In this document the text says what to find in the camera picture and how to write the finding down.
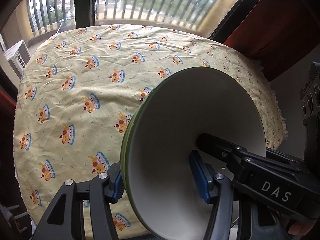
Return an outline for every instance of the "white air conditioner unit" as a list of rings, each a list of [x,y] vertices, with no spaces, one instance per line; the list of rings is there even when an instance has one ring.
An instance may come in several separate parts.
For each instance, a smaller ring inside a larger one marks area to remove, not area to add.
[[[4,56],[14,72],[21,79],[23,69],[31,58],[29,50],[24,41],[18,41],[4,53]]]

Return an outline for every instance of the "yellow tablecloth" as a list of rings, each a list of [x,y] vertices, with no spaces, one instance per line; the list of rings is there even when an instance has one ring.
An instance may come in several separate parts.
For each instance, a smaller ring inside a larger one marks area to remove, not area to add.
[[[235,78],[259,110],[267,146],[279,146],[286,131],[261,67],[229,47],[139,25],[77,29],[42,44],[20,83],[13,142],[20,189],[34,221],[66,179],[90,180],[118,162],[123,134],[138,106],[167,76],[193,66]],[[88,205],[85,201],[90,238]],[[111,209],[120,238],[147,233],[125,193]]]

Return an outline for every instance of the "bolt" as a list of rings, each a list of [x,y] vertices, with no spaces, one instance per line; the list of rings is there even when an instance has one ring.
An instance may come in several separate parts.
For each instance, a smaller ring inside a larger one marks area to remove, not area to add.
[[[108,174],[106,174],[105,172],[99,174],[100,179],[105,179],[106,177],[108,177]]]
[[[66,184],[67,186],[72,185],[72,183],[73,183],[73,180],[72,180],[72,179],[67,179],[67,180],[64,182],[64,184]]]
[[[221,174],[221,173],[216,173],[216,174],[214,175],[214,177],[215,177],[216,179],[223,179],[223,178],[224,178],[224,175]]]

